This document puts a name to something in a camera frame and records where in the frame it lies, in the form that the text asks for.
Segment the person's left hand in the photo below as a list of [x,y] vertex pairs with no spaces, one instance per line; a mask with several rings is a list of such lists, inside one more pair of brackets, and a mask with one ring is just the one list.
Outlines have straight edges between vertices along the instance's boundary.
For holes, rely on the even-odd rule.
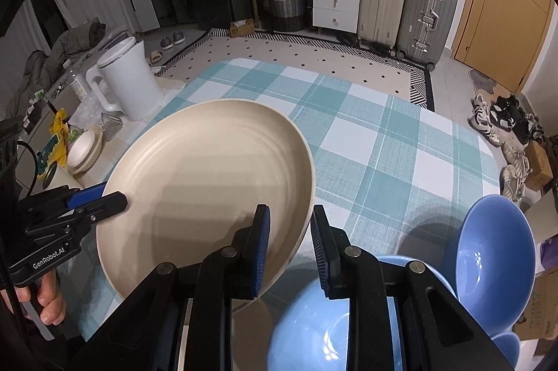
[[[19,302],[30,302],[32,296],[28,287],[16,287],[15,292]],[[1,291],[1,297],[13,313],[6,290]],[[42,276],[37,290],[37,300],[43,307],[40,313],[41,321],[47,326],[61,324],[66,315],[66,302],[59,288],[56,270]]]

